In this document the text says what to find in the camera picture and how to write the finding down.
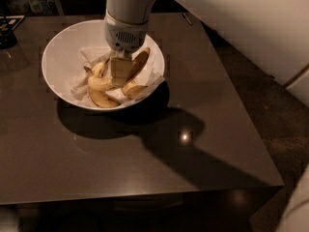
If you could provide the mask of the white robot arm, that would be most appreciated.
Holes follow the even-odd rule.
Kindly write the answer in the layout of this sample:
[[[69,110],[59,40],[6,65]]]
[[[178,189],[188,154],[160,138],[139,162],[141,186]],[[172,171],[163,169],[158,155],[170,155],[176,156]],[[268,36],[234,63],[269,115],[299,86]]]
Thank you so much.
[[[168,0],[150,33],[166,81],[121,117],[148,155],[125,175],[134,232],[296,232],[308,228],[308,0]],[[136,24],[149,0],[107,0]]]

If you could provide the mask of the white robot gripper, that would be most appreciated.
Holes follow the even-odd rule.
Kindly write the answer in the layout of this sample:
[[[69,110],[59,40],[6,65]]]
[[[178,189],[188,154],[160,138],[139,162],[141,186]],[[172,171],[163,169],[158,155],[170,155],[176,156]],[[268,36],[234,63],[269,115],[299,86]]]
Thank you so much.
[[[111,82],[114,87],[121,87],[126,83],[132,66],[130,53],[136,52],[143,45],[148,24],[147,14],[134,11],[120,17],[106,12],[104,35],[110,48],[115,50],[110,57]]]

